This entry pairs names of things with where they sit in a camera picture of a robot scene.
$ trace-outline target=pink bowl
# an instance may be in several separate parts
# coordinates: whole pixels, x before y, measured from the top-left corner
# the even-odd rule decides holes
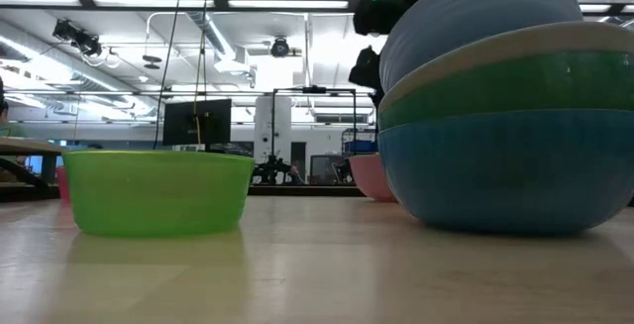
[[[382,202],[396,201],[387,185],[379,154],[355,156],[349,160],[357,188],[365,196]]]
[[[63,166],[55,169],[57,174],[57,184],[59,185],[59,198],[64,205],[70,205],[70,192],[68,191],[68,180],[66,179],[66,170]]]

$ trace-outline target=black camera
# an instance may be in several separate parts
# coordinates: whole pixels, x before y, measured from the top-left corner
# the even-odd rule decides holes
[[[270,54],[273,57],[285,57],[290,53],[290,47],[286,42],[285,37],[277,37],[275,38],[275,42],[273,46],[270,48]]]
[[[418,0],[360,0],[355,10],[353,22],[355,32],[360,35],[387,35],[398,20]],[[357,64],[352,68],[349,81],[376,90],[372,96],[374,105],[378,105],[383,97],[378,75],[380,55],[371,48],[359,53]]]

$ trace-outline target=bowl rim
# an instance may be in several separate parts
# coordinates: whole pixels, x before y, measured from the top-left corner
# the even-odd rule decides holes
[[[154,151],[154,150],[78,150],[78,151],[65,151],[62,156],[74,156],[74,155],[144,155],[144,156],[166,156],[166,155],[178,155],[176,157],[185,157],[185,155],[206,155],[203,157],[213,157],[216,159],[226,159],[234,161],[255,162],[251,157],[227,155],[227,154],[215,154],[206,152],[178,152],[178,151]]]
[[[359,158],[376,158],[376,157],[380,157],[380,153],[379,152],[375,152],[371,155],[353,155],[353,156],[349,156],[348,159],[359,159]]]
[[[488,37],[417,67],[383,97],[378,112],[406,94],[460,71],[524,56],[558,52],[634,53],[634,33],[601,22],[562,22],[523,28]]]
[[[587,111],[595,111],[595,112],[610,112],[610,113],[620,113],[620,114],[632,114],[634,115],[634,111],[627,111],[627,110],[612,110],[612,109],[569,109],[569,108],[565,108],[565,109],[537,109],[537,110],[513,110],[513,111],[503,111],[503,112],[479,112],[479,113],[472,113],[472,114],[465,114],[465,115],[451,115],[451,116],[447,116],[447,117],[443,117],[443,118],[439,118],[439,119],[431,119],[431,120],[417,120],[414,122],[409,122],[406,124],[402,124],[402,125],[397,125],[394,127],[390,127],[384,130],[380,130],[380,132],[378,133],[379,135],[382,135],[383,133],[387,133],[396,129],[400,129],[400,128],[405,128],[407,126],[411,126],[411,125],[416,125],[416,124],[420,124],[423,122],[428,122],[428,123],[440,123],[440,122],[445,122],[445,121],[451,121],[453,119],[458,119],[461,117],[475,117],[475,116],[491,116],[491,115],[505,115],[505,114],[521,114],[521,113],[563,113],[563,112],[587,112]]]

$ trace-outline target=blue bowl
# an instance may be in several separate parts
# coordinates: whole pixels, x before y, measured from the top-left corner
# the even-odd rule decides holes
[[[517,111],[381,132],[394,194],[456,230],[565,234],[610,219],[634,193],[634,112]]]

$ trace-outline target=plastic bowl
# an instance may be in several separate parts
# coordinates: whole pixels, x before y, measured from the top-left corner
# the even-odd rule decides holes
[[[394,202],[387,179],[380,163],[380,155],[363,155],[348,158],[357,188],[367,197],[381,202]]]
[[[379,123],[386,130],[474,113],[633,110],[632,58],[634,33],[603,23],[506,33],[443,55],[407,75],[382,100]]]
[[[55,169],[55,174],[57,176],[61,204],[70,205],[70,192],[68,190],[68,180],[66,180],[66,170],[64,170],[63,166],[58,166]]]
[[[254,166],[251,158],[188,152],[80,151],[63,161],[77,226],[106,236],[231,230]]]
[[[486,37],[582,20],[577,0],[419,0],[385,42],[381,86],[387,92],[418,66]]]
[[[382,131],[391,189],[440,227],[565,234],[599,225],[634,193],[634,112],[523,111]]]

